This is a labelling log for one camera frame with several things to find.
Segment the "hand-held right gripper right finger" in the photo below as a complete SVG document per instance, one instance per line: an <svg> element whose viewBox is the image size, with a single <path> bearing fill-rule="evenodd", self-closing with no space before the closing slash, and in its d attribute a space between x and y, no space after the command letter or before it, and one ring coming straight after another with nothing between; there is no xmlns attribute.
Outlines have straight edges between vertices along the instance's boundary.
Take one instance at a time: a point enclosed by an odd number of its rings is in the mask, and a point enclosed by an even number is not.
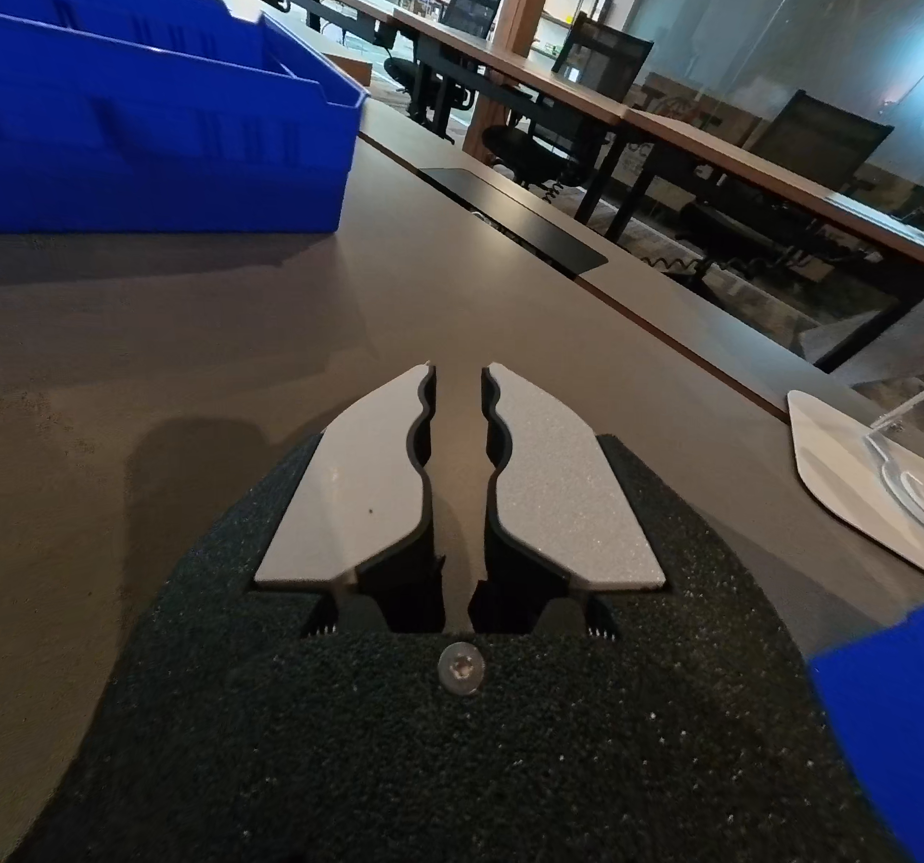
<svg viewBox="0 0 924 863"><path fill-rule="evenodd" d="M501 537L580 589L664 587L664 570L591 426L501 363L482 374L486 416L502 440L492 497Z"/></svg>

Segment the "black office chair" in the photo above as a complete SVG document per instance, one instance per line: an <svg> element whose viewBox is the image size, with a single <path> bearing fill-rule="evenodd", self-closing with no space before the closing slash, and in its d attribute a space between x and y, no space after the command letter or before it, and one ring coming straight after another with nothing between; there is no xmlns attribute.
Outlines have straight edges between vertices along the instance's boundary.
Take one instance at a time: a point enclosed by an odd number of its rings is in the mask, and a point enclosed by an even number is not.
<svg viewBox="0 0 924 863"><path fill-rule="evenodd" d="M621 103L652 48L649 40L579 14L552 72ZM548 201L563 187L584 185L607 137L602 122L541 92L515 94L542 111L543 119L531 116L527 128L521 129L523 113L510 109L504 124L484 130L481 142L491 153L492 165L507 168L520 187L543 189Z"/></svg>
<svg viewBox="0 0 924 863"><path fill-rule="evenodd" d="M840 192L893 129L798 90L750 152ZM820 221L726 174L707 198L687 204L680 219L678 235L699 247L702 258L671 277L710 300L713 293L703 280L711 267L731 269L752 280L769 270L805 265L822 242L817 233Z"/></svg>
<svg viewBox="0 0 924 863"><path fill-rule="evenodd" d="M450 0L439 22L445 26L460 30L479 39L488 39L495 16L502 0ZM422 94L416 98L415 89L420 72L419 40L413 38L413 58L411 60L390 56L385 60L384 69L395 83L411 96L408 114L415 123L428 125L428 112L434 111L443 79L430 72L422 84Z"/></svg>

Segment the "blue plastic bin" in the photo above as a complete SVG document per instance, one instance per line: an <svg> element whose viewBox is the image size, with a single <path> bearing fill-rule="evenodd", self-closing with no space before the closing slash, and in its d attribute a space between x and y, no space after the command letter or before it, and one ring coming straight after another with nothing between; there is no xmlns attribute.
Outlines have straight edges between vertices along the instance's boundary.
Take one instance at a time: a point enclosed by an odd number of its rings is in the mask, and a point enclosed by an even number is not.
<svg viewBox="0 0 924 863"><path fill-rule="evenodd" d="M923 609L815 655L810 676L866 797L923 860Z"/></svg>
<svg viewBox="0 0 924 863"><path fill-rule="evenodd" d="M2 233L331 233L364 88L221 0L1 0Z"/></svg>

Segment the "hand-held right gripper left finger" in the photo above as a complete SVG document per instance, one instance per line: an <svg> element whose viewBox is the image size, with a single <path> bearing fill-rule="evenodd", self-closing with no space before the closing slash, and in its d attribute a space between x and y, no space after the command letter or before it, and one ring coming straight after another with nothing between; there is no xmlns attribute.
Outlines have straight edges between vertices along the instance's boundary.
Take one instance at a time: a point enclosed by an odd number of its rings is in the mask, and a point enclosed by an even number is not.
<svg viewBox="0 0 924 863"><path fill-rule="evenodd" d="M328 424L254 576L263 590L368 590L409 583L433 561L425 471L435 368L418 364Z"/></svg>

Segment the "wooden framed acrylic sign stand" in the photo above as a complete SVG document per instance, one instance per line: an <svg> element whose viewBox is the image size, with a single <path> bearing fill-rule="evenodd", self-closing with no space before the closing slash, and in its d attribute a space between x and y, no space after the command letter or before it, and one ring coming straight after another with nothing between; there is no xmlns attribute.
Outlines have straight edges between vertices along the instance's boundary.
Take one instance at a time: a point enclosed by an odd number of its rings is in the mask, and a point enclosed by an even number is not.
<svg viewBox="0 0 924 863"><path fill-rule="evenodd" d="M787 395L796 472L832 515L911 566L923 568L922 393L866 426L804 392Z"/></svg>

